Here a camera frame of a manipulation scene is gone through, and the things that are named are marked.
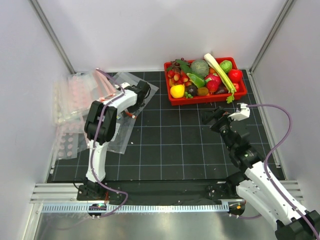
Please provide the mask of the dark purple toy mangosteen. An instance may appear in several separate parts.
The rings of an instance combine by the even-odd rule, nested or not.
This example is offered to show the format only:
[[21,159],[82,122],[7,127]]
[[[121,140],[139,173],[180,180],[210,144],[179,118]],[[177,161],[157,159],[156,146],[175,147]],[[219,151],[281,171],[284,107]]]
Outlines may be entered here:
[[189,85],[185,88],[185,91],[187,92],[187,95],[195,97],[198,95],[198,88],[195,85]]

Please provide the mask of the brown toy kiwi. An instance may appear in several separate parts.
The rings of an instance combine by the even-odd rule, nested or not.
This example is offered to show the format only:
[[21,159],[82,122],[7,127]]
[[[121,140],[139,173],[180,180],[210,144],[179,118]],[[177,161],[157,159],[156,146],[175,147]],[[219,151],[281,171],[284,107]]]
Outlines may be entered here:
[[209,90],[206,87],[200,87],[197,89],[197,96],[204,97],[209,94]]

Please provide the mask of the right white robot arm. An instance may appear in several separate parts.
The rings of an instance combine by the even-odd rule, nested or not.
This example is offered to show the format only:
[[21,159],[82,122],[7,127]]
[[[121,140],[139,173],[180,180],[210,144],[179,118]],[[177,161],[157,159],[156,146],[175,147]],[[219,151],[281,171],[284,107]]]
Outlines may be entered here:
[[320,214],[309,211],[281,184],[263,157],[250,143],[250,133],[242,120],[250,116],[249,105],[242,103],[235,113],[218,107],[203,111],[204,125],[220,134],[232,164],[238,172],[226,178],[225,192],[251,204],[272,226],[278,240],[318,240]]

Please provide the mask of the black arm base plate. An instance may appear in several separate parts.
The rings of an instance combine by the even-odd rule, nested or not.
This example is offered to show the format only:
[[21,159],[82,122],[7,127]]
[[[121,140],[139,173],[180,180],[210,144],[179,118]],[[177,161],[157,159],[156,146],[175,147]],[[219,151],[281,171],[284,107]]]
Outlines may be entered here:
[[211,204],[238,199],[236,186],[247,180],[241,173],[222,179],[109,180],[105,187],[87,179],[78,187],[78,201],[108,200],[119,204],[128,193],[128,205]]

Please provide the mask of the yellow toy bell pepper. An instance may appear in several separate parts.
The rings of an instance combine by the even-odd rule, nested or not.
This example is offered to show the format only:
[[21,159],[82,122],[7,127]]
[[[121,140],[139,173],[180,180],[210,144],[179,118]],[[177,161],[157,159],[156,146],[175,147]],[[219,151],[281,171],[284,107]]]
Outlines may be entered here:
[[174,99],[179,99],[185,95],[185,86],[183,84],[174,85],[170,88],[170,95]]

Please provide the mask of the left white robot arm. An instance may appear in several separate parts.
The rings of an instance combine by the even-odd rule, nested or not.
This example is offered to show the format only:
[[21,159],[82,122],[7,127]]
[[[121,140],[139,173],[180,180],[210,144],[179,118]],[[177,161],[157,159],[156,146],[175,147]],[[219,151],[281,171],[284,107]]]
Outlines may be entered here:
[[142,107],[149,97],[151,86],[140,80],[136,85],[127,82],[117,86],[114,96],[92,102],[84,132],[89,143],[89,163],[83,184],[78,187],[77,199],[101,200],[108,190],[103,186],[106,177],[105,162],[108,145],[116,136],[117,116],[125,112],[133,118],[133,113]]

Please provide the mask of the orange-zipper clear zip bag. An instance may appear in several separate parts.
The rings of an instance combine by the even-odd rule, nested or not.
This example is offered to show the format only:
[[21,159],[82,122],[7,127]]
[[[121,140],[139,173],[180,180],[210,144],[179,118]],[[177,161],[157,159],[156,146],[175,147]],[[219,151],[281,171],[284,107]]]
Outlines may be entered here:
[[107,151],[122,155],[125,153],[135,122],[136,119],[127,115],[125,111],[117,116],[115,133],[108,144]]

